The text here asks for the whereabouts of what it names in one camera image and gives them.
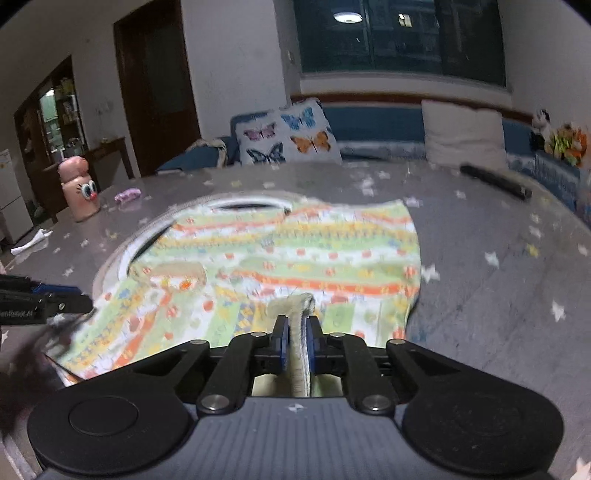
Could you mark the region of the colourful patterned hooded child jacket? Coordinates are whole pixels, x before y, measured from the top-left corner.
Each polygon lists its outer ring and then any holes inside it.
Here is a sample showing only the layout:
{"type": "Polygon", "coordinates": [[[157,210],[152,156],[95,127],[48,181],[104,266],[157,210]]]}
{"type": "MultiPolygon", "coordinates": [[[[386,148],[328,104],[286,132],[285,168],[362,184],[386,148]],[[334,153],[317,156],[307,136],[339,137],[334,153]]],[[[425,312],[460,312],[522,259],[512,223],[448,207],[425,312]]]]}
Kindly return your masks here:
{"type": "Polygon", "coordinates": [[[305,318],[380,347],[404,336],[420,286],[419,238],[403,202],[305,202],[287,215],[259,211],[190,238],[160,237],[49,356],[90,379],[192,339],[221,347],[270,332],[284,315],[288,385],[308,397],[305,318]]]}

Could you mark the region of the white crumpled tissue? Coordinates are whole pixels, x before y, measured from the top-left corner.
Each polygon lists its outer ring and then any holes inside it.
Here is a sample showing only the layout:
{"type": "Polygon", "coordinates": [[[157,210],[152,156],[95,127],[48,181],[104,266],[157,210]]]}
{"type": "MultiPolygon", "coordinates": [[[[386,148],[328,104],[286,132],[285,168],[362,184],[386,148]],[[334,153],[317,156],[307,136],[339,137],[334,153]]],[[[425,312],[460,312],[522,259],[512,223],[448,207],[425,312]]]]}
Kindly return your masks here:
{"type": "Polygon", "coordinates": [[[11,249],[11,254],[13,256],[18,256],[21,253],[31,249],[35,245],[42,243],[46,239],[48,239],[52,235],[51,230],[39,229],[35,235],[29,240],[27,243],[23,244],[22,246],[15,247],[11,249]]]}

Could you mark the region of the white refrigerator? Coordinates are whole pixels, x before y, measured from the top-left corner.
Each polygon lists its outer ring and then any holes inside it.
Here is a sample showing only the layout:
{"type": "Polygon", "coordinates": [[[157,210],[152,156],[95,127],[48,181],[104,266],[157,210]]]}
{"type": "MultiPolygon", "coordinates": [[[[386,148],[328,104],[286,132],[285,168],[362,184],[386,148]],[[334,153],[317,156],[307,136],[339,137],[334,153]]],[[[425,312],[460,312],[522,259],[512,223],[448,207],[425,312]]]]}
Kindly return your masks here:
{"type": "Polygon", "coordinates": [[[15,244],[32,228],[33,223],[22,197],[8,149],[0,159],[1,233],[9,244],[15,244]]]}

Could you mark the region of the round black induction cooker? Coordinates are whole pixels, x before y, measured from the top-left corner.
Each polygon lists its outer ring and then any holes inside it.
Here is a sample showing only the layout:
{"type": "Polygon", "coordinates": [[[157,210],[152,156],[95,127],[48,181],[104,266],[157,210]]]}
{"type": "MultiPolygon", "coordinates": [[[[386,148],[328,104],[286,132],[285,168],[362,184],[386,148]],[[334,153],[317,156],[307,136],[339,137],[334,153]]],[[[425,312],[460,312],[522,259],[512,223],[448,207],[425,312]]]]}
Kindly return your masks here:
{"type": "Polygon", "coordinates": [[[223,222],[248,213],[289,214],[308,201],[301,194],[281,190],[238,191],[200,197],[172,205],[128,235],[101,263],[93,279],[92,296],[99,299],[124,280],[132,263],[162,236],[190,238],[204,229],[219,230],[223,222]]]}

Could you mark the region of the wooden side table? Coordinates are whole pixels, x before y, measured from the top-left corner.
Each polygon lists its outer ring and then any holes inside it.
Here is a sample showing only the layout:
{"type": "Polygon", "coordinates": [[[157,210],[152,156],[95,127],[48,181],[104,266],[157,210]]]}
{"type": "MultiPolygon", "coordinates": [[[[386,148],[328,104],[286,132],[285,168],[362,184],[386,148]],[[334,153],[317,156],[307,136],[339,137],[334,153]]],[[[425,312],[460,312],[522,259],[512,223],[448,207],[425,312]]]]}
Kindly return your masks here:
{"type": "MultiPolygon", "coordinates": [[[[134,179],[135,173],[123,137],[101,144],[99,147],[84,152],[83,157],[89,165],[89,174],[96,184],[99,193],[113,182],[122,179],[134,179]]],[[[58,221],[58,214],[69,209],[61,186],[58,167],[53,163],[43,167],[36,177],[37,197],[41,206],[47,211],[53,223],[58,221]]]]}

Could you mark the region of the pink cartoon thermos bottle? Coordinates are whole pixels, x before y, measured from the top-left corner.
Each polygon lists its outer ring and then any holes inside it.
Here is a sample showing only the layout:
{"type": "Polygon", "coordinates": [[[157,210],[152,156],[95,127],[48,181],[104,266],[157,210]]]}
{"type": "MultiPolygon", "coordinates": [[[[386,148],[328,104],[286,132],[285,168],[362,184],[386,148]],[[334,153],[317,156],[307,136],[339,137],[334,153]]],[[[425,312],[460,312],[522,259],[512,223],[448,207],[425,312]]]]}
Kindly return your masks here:
{"type": "Polygon", "coordinates": [[[100,210],[98,189],[88,170],[88,162],[81,156],[67,158],[58,167],[64,197],[76,222],[100,210]]]}

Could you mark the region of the small pink purple toy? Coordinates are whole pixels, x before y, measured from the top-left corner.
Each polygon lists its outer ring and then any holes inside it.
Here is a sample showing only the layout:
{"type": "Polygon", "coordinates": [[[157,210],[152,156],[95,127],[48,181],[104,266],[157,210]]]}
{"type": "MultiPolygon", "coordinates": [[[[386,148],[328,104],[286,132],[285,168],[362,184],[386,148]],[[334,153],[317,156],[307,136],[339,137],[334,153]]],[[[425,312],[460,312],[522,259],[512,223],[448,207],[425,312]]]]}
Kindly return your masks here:
{"type": "Polygon", "coordinates": [[[114,201],[117,205],[124,205],[126,203],[129,203],[131,201],[134,201],[134,200],[140,198],[141,195],[142,195],[142,192],[140,189],[128,188],[126,190],[123,190],[123,191],[117,193],[114,196],[114,201]]]}

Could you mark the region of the wooden display shelf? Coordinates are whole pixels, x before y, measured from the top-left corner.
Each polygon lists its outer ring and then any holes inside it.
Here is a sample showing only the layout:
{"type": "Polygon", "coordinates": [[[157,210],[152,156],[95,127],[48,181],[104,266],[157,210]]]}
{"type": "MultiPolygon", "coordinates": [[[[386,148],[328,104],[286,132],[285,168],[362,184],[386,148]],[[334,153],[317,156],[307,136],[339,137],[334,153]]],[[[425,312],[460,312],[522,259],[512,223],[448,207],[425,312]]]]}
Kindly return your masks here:
{"type": "Polygon", "coordinates": [[[19,147],[30,181],[87,147],[72,58],[63,60],[14,114],[19,147]]]}

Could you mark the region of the beige knitted blanket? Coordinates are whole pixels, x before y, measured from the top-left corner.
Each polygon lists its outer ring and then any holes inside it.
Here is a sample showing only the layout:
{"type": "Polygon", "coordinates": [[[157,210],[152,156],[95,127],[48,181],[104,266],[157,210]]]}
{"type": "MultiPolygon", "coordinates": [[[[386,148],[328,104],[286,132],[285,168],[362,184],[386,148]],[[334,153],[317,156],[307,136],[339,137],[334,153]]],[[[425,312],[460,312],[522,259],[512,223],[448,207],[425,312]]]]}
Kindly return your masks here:
{"type": "Polygon", "coordinates": [[[228,146],[222,139],[198,139],[186,150],[187,169],[223,168],[228,162],[228,146]]]}

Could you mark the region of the butterfly print cushion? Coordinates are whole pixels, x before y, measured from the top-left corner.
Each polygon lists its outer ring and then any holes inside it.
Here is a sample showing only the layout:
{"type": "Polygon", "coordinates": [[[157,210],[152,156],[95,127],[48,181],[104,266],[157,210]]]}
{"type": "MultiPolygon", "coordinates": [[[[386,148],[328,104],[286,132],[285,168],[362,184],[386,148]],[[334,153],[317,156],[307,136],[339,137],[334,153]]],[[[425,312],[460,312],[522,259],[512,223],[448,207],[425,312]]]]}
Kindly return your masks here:
{"type": "Polygon", "coordinates": [[[242,165],[342,163],[338,141],[317,98],[238,122],[235,134],[242,165]]]}

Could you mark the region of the black remote control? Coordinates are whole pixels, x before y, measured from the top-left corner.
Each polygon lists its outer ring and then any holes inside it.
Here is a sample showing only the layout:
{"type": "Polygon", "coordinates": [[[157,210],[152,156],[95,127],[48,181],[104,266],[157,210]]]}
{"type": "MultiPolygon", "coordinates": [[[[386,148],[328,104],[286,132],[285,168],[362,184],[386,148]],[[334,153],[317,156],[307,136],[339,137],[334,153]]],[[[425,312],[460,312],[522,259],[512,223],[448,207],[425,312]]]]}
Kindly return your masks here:
{"type": "Polygon", "coordinates": [[[502,190],[509,195],[520,199],[521,201],[528,201],[532,198],[531,189],[515,180],[511,180],[508,177],[495,173],[491,170],[476,167],[471,164],[462,164],[460,166],[460,172],[463,175],[477,179],[489,186],[502,190]]]}

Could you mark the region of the dark wooden door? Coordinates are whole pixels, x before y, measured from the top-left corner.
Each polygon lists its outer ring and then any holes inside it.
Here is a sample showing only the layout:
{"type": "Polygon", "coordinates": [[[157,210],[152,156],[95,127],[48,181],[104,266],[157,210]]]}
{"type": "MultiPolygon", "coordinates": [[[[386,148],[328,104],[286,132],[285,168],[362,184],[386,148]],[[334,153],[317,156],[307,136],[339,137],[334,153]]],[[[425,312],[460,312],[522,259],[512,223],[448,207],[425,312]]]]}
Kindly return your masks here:
{"type": "Polygon", "coordinates": [[[149,176],[200,137],[181,4],[151,1],[113,32],[130,139],[140,174],[149,176]]]}

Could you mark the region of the black white plush toy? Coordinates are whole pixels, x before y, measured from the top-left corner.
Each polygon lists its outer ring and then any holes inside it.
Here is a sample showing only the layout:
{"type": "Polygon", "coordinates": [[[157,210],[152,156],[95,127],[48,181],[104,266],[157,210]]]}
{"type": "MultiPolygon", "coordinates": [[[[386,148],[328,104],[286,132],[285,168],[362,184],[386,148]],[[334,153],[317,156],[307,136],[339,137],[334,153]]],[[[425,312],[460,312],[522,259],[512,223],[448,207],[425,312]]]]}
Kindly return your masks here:
{"type": "Polygon", "coordinates": [[[530,149],[533,152],[544,151],[546,143],[550,141],[551,134],[550,115],[545,109],[540,109],[532,119],[529,138],[530,149]]]}

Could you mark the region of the orange yellow plush toys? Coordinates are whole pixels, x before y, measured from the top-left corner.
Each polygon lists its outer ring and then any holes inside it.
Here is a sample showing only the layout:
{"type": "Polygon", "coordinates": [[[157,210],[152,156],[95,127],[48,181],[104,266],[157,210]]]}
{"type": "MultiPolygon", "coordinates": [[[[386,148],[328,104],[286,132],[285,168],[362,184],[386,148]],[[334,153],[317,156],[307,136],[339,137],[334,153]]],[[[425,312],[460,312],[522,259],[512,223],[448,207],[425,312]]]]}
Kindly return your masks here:
{"type": "Polygon", "coordinates": [[[564,163],[580,168],[588,146],[587,132],[571,123],[551,131],[545,142],[547,154],[564,163]]]}

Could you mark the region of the dark window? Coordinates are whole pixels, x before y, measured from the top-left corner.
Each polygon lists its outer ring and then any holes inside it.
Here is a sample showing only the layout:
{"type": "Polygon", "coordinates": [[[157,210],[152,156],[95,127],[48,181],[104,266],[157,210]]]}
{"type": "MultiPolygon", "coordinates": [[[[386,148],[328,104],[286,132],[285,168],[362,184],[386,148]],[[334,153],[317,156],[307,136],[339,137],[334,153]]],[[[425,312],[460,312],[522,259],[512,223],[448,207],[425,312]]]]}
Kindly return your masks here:
{"type": "Polygon", "coordinates": [[[304,73],[396,72],[504,87],[496,1],[295,1],[304,73]]]}

